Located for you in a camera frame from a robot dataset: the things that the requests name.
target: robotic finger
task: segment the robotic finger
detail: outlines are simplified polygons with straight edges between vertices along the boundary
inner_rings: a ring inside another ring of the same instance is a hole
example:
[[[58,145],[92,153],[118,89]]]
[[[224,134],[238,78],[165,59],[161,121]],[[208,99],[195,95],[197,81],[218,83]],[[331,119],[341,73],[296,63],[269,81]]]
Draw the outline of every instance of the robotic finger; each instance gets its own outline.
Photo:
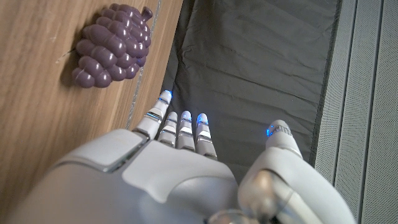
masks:
[[[170,112],[162,130],[160,130],[158,141],[170,147],[175,147],[175,134],[177,133],[177,114]]]
[[[187,149],[195,152],[195,143],[192,134],[192,117],[189,111],[181,114],[180,126],[178,127],[177,149]]]
[[[206,114],[199,114],[197,119],[197,134],[196,134],[196,148],[197,153],[217,160],[216,150],[211,141],[209,123]]]
[[[170,91],[163,91],[160,94],[159,99],[155,102],[155,105],[146,113],[143,119],[138,123],[137,127],[133,131],[141,133],[153,140],[157,134],[157,130],[165,117],[166,110],[169,107],[170,101],[172,100],[172,94]]]

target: blue led light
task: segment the blue led light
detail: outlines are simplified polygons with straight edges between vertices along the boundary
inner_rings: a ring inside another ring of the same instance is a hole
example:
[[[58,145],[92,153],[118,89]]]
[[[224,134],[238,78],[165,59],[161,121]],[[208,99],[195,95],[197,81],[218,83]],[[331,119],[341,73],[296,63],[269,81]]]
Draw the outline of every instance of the blue led light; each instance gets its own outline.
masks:
[[[172,98],[173,98],[173,94],[172,94],[172,92],[170,91],[170,90],[165,90],[166,92],[169,92],[170,93],[170,95],[172,96]]]

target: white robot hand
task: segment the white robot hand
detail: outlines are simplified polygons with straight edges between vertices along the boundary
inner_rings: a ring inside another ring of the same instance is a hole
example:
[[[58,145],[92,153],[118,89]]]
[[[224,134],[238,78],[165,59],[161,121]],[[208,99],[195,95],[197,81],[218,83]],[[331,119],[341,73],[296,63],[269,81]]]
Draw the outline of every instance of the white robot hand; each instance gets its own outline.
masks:
[[[303,159],[284,121],[267,130],[266,150],[238,190],[239,206],[265,223],[355,223],[341,195]]]

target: gray fabric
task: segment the gray fabric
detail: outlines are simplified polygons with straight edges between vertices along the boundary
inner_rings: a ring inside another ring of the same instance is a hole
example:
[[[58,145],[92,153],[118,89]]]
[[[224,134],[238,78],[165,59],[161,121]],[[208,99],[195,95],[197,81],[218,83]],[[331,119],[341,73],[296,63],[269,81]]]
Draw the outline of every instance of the gray fabric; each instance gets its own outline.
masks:
[[[238,181],[283,119],[308,162],[337,0],[184,1],[163,89]]]
[[[398,2],[384,0],[363,223],[398,223]]]
[[[356,1],[342,2],[317,142],[315,169],[333,185],[355,12]]]
[[[380,1],[357,2],[336,167],[335,188],[356,220],[362,207],[381,6]]]

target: grape cluster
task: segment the grape cluster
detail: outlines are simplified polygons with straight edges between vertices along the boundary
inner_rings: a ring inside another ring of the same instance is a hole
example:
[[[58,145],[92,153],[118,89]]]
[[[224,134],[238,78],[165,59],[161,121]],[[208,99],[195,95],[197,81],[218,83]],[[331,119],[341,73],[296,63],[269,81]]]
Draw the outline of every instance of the grape cluster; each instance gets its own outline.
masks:
[[[77,85],[105,88],[112,81],[132,79],[144,66],[150,30],[146,21],[152,11],[144,7],[142,14],[128,5],[112,4],[101,11],[96,24],[83,29],[83,39],[76,45],[82,56],[72,71]]]

